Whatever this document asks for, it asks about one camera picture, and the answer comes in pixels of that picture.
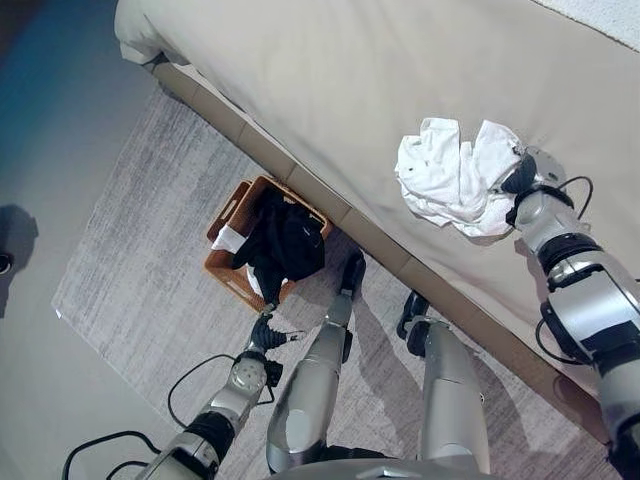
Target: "area rug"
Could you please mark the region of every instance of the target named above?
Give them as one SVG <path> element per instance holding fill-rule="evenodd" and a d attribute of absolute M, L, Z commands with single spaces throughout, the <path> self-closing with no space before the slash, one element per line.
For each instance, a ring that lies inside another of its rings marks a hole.
<path fill-rule="evenodd" d="M 640 3 L 637 0 L 533 0 L 576 22 L 640 50 Z"/>
<path fill-rule="evenodd" d="M 188 368 L 214 353 L 237 354 L 255 312 L 203 269 L 205 232 L 243 179 L 263 173 L 180 101 L 158 88 L 123 148 L 53 299 L 59 315 L 157 411 Z M 326 267 L 299 282 L 273 325 L 309 336 L 276 350 L 282 384 L 304 355 L 357 245 L 334 229 Z M 409 289 L 367 256 L 350 324 L 329 442 L 415 458 L 424 364 L 395 335 Z M 616 478 L 606 451 L 503 365 L 458 332 L 473 352 L 485 396 L 493 472 L 504 478 Z M 193 418 L 228 364 L 206 367 L 176 392 Z M 219 478 L 264 478 L 273 405 L 251 414 Z"/>

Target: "gray floor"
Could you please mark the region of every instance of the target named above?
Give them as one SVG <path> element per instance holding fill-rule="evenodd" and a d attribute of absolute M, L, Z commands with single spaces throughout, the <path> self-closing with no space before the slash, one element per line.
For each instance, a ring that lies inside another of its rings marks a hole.
<path fill-rule="evenodd" d="M 154 85 L 120 60 L 114 8 L 46 2 L 0 70 L 0 207 L 21 207 L 38 229 L 0 318 L 3 480 L 59 479 L 67 451 L 97 435 L 137 428 L 162 444 L 172 431 L 50 306 Z M 144 452 L 133 440 L 102 446 L 78 458 L 72 478 L 104 478 Z"/>

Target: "beige bedsheet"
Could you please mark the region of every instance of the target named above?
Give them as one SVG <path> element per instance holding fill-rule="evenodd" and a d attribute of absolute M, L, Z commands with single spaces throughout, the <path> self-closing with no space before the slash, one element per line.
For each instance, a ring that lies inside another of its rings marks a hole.
<path fill-rule="evenodd" d="M 517 233 L 414 217 L 393 167 L 426 116 L 483 119 L 589 175 L 586 221 L 640 276 L 636 52 L 529 0 L 120 0 L 123 55 L 188 62 L 325 184 L 527 344 L 545 295 Z M 579 184 L 571 188 L 577 204 Z M 590 391 L 586 369 L 567 373 Z"/>

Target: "white cloth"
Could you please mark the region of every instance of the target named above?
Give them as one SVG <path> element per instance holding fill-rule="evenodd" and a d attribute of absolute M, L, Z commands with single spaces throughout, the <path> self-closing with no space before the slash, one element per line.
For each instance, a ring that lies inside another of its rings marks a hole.
<path fill-rule="evenodd" d="M 262 297 L 262 290 L 260 289 L 260 283 L 258 283 L 258 277 L 256 277 L 254 270 L 255 269 L 251 265 L 247 265 L 247 280 L 249 280 L 249 285 L 251 285 L 251 288 L 253 289 L 253 291 Z M 288 281 L 289 280 L 285 278 L 284 280 L 282 280 L 282 285 L 284 285 Z"/>
<path fill-rule="evenodd" d="M 211 250 L 226 250 L 229 253 L 236 253 L 242 244 L 245 242 L 246 238 L 236 232 L 229 225 L 226 225 L 220 229 L 218 232 L 218 236 L 213 241 L 213 245 L 211 245 Z M 262 297 L 262 290 L 260 290 L 260 284 L 258 283 L 258 278 L 255 273 L 253 273 L 253 267 L 251 265 L 247 265 L 247 280 L 249 281 L 249 285 L 255 293 Z M 282 285 L 287 283 L 288 280 L 285 278 L 282 280 Z"/>
<path fill-rule="evenodd" d="M 229 225 L 226 225 L 220 229 L 218 236 L 211 245 L 211 250 L 226 250 L 230 253 L 236 253 L 246 238 L 236 232 Z"/>
<path fill-rule="evenodd" d="M 425 118 L 420 135 L 408 135 L 398 149 L 395 172 L 412 212 L 438 226 L 452 223 L 470 237 L 502 235 L 511 195 L 493 189 L 518 162 L 518 137 L 485 120 L 472 148 L 460 145 L 456 120 Z"/>

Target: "black cable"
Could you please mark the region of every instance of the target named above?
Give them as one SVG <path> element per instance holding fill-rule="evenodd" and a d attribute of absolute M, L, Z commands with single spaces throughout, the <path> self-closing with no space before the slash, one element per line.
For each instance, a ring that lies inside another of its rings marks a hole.
<path fill-rule="evenodd" d="M 585 182 L 587 182 L 587 185 L 589 185 L 589 193 L 587 193 L 587 198 L 584 201 L 584 205 L 582 206 L 582 209 L 580 209 L 580 213 L 578 214 L 578 220 L 580 220 L 582 218 L 582 215 L 584 215 L 584 212 L 586 212 L 587 207 L 589 206 L 589 203 L 591 203 L 591 197 L 593 196 L 593 181 L 589 177 L 586 177 L 584 175 L 580 175 L 580 176 L 577 176 L 577 177 L 570 178 L 569 180 L 567 180 L 563 184 L 559 185 L 558 189 L 562 189 L 562 188 L 566 187 L 567 185 L 575 182 L 576 180 L 584 180 Z"/>
<path fill-rule="evenodd" d="M 173 384 L 173 387 L 171 387 L 171 390 L 169 390 L 169 393 L 167 394 L 167 407 L 169 408 L 169 415 L 171 415 L 171 418 L 173 418 L 173 421 L 176 422 L 178 425 L 180 425 L 182 428 L 187 428 L 187 425 L 177 417 L 177 415 L 173 411 L 173 406 L 171 405 L 171 397 L 173 396 L 174 390 L 178 387 L 178 385 L 180 385 L 180 383 L 182 383 L 182 381 L 185 378 L 187 378 L 189 375 L 191 375 L 193 372 L 195 372 L 202 365 L 204 365 L 205 363 L 209 363 L 209 362 L 211 362 L 213 360 L 216 360 L 218 358 L 228 358 L 229 360 L 235 360 L 234 357 L 232 357 L 231 355 L 227 355 L 226 353 L 219 353 L 218 355 L 213 355 L 212 357 L 209 357 L 209 358 L 203 360 L 202 362 L 197 364 L 195 367 L 193 367 L 191 370 L 189 370 L 187 373 L 182 375 L 178 379 L 178 381 Z"/>
<path fill-rule="evenodd" d="M 123 468 L 126 467 L 146 467 L 147 465 L 149 465 L 147 462 L 140 462 L 138 460 L 129 460 L 128 462 L 122 462 L 120 465 L 118 465 L 116 468 L 114 468 L 113 470 L 111 470 L 111 472 L 109 472 L 109 475 L 107 475 L 106 480 L 112 480 L 113 477 L 115 476 L 116 473 L 118 473 L 120 470 L 122 470 Z"/>
<path fill-rule="evenodd" d="M 546 353 L 547 355 L 549 355 L 554 360 L 557 360 L 558 362 L 566 363 L 567 365 L 584 365 L 584 363 L 582 363 L 582 362 L 580 362 L 578 360 L 571 360 L 569 358 L 562 358 L 562 357 L 559 357 L 559 356 L 551 353 L 549 350 L 547 350 L 547 347 L 545 347 L 542 344 L 542 338 L 540 338 L 540 331 L 542 330 L 542 325 L 545 325 L 546 323 L 547 322 L 545 321 L 545 319 L 542 318 L 538 322 L 538 325 L 536 326 L 536 342 L 538 342 L 538 346 L 542 349 L 542 351 L 544 353 Z"/>
<path fill-rule="evenodd" d="M 156 455 L 159 454 L 161 451 L 158 447 L 156 447 L 151 442 L 151 440 L 149 440 L 149 438 L 144 433 L 138 432 L 136 430 L 125 430 L 122 432 L 112 433 L 111 435 L 105 435 L 104 437 L 96 438 L 94 440 L 85 442 L 82 445 L 77 446 L 71 451 L 71 453 L 69 454 L 69 456 L 67 456 L 67 459 L 64 462 L 64 467 L 62 467 L 62 480 L 69 479 L 69 469 L 71 468 L 71 462 L 73 461 L 73 458 L 78 453 L 80 453 L 83 450 L 86 450 L 87 448 L 93 447 L 94 445 L 98 445 L 99 443 L 108 442 L 110 440 L 115 440 L 116 438 L 122 438 L 122 437 L 139 438 L 147 445 L 149 450 L 151 450 Z"/>

